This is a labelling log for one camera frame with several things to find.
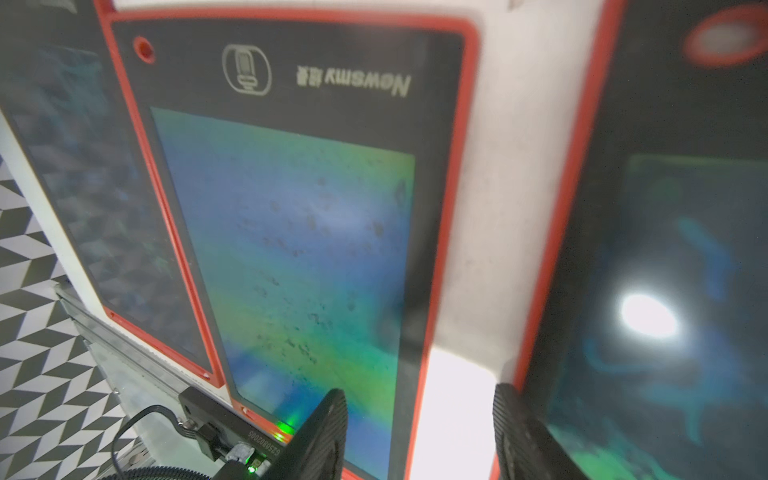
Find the red writing tablet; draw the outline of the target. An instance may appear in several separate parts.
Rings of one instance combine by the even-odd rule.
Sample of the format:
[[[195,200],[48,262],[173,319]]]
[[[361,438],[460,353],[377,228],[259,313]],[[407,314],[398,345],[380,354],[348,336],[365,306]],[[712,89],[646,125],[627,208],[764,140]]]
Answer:
[[[349,405],[344,474],[407,479],[480,39],[466,18],[96,10],[232,406]]]
[[[767,475],[767,5],[608,1],[510,383],[588,479]]]
[[[98,311],[222,386],[92,2],[2,3],[1,109]]]

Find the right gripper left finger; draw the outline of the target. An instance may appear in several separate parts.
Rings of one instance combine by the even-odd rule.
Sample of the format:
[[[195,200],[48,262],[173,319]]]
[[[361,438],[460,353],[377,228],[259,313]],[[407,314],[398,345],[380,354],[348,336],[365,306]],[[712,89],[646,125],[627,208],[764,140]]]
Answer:
[[[340,480],[348,428],[347,400],[332,389],[272,463],[262,479]]]

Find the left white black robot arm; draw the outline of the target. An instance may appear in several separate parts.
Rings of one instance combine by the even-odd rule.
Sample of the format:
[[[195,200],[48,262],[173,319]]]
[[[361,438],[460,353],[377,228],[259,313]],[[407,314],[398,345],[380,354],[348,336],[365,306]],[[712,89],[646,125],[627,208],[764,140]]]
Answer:
[[[158,416],[170,423],[149,444],[128,454],[118,443],[141,421]],[[150,405],[131,416],[109,444],[109,469],[102,479],[262,479],[273,462],[257,447],[232,440],[224,429],[211,423],[182,421],[173,410]]]

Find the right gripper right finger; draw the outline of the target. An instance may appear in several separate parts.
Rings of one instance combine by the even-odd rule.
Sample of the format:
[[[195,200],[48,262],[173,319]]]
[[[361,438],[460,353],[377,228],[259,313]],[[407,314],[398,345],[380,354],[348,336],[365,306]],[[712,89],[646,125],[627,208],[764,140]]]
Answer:
[[[513,385],[495,386],[492,413],[501,479],[588,479]]]

